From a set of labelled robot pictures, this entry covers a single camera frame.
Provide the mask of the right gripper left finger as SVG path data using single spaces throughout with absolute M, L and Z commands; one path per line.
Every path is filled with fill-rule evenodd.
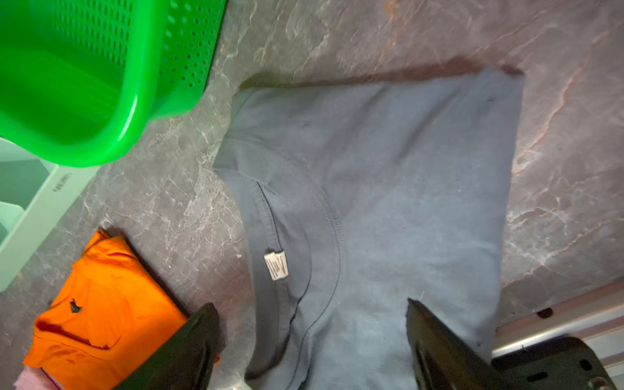
M 217 361 L 219 313 L 207 303 L 117 389 L 206 389 Z

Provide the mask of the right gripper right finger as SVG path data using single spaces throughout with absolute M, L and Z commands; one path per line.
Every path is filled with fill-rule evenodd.
M 503 376 L 444 325 L 422 302 L 406 313 L 419 389 L 504 389 Z

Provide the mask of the orange t-shirt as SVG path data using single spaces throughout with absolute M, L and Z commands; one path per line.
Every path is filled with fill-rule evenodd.
M 36 318 L 23 364 L 63 389 L 117 389 L 190 317 L 122 237 L 100 230 Z

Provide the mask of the grey-blue t-shirt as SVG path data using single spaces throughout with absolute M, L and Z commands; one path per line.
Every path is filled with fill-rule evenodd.
M 246 89 L 214 161 L 240 210 L 254 389 L 413 389 L 420 300 L 492 356 L 524 79 Z

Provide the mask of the green plastic basket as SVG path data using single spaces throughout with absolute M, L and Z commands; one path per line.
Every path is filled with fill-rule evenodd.
M 223 1 L 4 1 L 1 135 L 50 162 L 122 158 L 206 88 Z

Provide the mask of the pink t-shirt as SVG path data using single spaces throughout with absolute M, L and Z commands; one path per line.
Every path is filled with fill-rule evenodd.
M 24 366 L 15 383 L 14 390 L 63 390 L 43 368 Z

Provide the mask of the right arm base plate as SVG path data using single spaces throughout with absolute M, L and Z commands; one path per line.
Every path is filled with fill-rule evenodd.
M 579 338 L 562 337 L 492 360 L 511 389 L 615 389 L 594 351 Z

